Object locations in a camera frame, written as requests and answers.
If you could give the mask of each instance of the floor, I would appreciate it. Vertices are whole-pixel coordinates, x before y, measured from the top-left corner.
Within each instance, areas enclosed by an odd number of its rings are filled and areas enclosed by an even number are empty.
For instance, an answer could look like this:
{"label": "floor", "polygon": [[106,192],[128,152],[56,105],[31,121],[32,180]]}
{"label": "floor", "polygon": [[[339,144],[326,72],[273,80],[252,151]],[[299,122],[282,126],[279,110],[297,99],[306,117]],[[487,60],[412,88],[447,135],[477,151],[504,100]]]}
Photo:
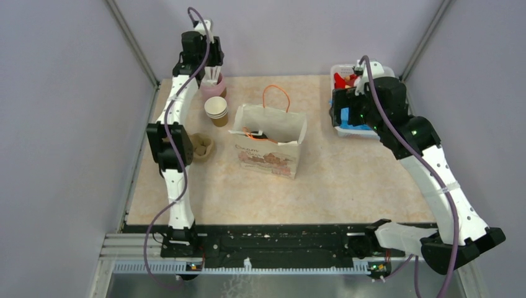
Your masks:
{"label": "floor", "polygon": [[[305,113],[308,128],[295,180],[241,169],[232,135],[238,106],[260,104],[269,84],[284,88],[291,112]],[[340,138],[328,114],[329,76],[226,78],[230,121],[214,127],[198,93],[187,118],[189,133],[211,135],[217,148],[206,163],[189,173],[190,203],[200,224],[328,224],[434,222],[420,190],[392,153],[377,140]],[[161,113],[171,90],[164,80],[152,119]],[[284,109],[286,98],[269,89],[267,105]],[[167,205],[164,180],[144,144],[127,224],[149,224]],[[164,214],[156,222],[167,224]]]}

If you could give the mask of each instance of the paper cup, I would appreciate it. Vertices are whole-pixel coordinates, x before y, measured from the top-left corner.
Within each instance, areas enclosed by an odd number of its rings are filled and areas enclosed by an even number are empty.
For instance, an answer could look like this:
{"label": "paper cup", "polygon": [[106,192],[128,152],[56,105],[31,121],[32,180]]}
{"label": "paper cup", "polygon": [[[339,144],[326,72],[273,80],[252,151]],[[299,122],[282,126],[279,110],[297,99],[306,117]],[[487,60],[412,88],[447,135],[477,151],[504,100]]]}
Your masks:
{"label": "paper cup", "polygon": [[220,96],[207,99],[205,112],[217,127],[223,127],[228,123],[228,106],[226,100]]}

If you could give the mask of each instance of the blue object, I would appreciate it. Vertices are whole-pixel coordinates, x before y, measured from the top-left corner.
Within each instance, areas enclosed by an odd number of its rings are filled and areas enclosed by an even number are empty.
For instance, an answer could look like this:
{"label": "blue object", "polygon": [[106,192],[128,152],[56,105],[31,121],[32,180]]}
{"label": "blue object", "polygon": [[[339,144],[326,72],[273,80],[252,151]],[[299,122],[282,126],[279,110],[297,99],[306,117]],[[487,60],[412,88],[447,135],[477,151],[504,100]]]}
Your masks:
{"label": "blue object", "polygon": [[346,107],[345,109],[342,109],[342,112],[340,113],[340,116],[342,118],[342,123],[340,124],[340,128],[342,129],[352,129],[352,130],[371,130],[372,129],[363,124],[363,125],[358,125],[358,126],[352,126],[352,125],[349,125],[347,122],[349,121],[349,108]]}

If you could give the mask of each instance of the brown bowl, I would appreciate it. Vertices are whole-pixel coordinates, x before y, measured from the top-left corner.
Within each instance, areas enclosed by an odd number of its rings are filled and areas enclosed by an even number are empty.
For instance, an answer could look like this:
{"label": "brown bowl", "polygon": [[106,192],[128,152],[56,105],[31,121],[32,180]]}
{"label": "brown bowl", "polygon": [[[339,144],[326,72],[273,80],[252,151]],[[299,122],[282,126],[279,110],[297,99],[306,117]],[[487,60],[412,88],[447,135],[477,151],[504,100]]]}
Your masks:
{"label": "brown bowl", "polygon": [[204,133],[195,133],[189,138],[194,146],[194,160],[199,163],[207,161],[215,149],[214,140]]}

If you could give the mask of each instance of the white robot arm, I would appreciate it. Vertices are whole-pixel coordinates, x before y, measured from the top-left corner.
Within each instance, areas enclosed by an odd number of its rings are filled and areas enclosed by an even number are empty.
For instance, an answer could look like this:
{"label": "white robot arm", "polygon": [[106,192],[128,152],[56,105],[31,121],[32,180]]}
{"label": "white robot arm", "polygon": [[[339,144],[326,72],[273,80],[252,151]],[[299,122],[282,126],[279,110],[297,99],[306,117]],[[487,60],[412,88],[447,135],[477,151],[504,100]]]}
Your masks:
{"label": "white robot arm", "polygon": [[445,274],[454,241],[453,215],[446,192],[451,195],[458,215],[459,247],[455,269],[502,243],[506,239],[502,230],[490,228],[468,202],[451,172],[440,138],[431,123],[409,114],[405,85],[397,78],[389,77],[377,61],[371,62],[371,71],[378,98],[390,122],[447,185],[442,189],[430,171],[402,146],[384,123],[373,101],[365,62],[360,64],[358,61],[354,72],[359,77],[354,81],[354,87],[337,89],[332,94],[330,113],[333,126],[341,124],[341,110],[349,108],[350,125],[366,124],[374,129],[382,144],[393,152],[415,180],[438,226],[438,230],[416,228],[381,220],[368,228],[367,234],[376,246],[373,249],[396,249],[423,257],[436,272]]}
{"label": "white robot arm", "polygon": [[[190,109],[190,103],[199,89],[205,71],[201,70],[197,73],[178,96],[176,92],[188,81],[205,56],[207,39],[204,26],[207,26],[210,37],[210,52],[205,67],[223,64],[224,55],[221,51],[220,39],[212,34],[212,21],[205,20],[204,24],[195,22],[193,31],[182,34],[183,51],[180,54],[179,62],[172,71],[172,89],[163,112],[155,123],[148,124],[146,128],[154,161],[159,165],[159,172],[166,183],[169,203],[175,202],[183,192],[185,181],[182,167],[188,173],[194,156],[194,149],[185,131],[184,124]],[[179,164],[171,144],[166,140],[165,118],[184,165]],[[195,219],[190,208],[189,191],[186,191],[170,208],[170,242],[191,246],[192,240],[197,237],[194,226]],[[194,249],[193,247],[188,247],[187,251],[191,253]]]}

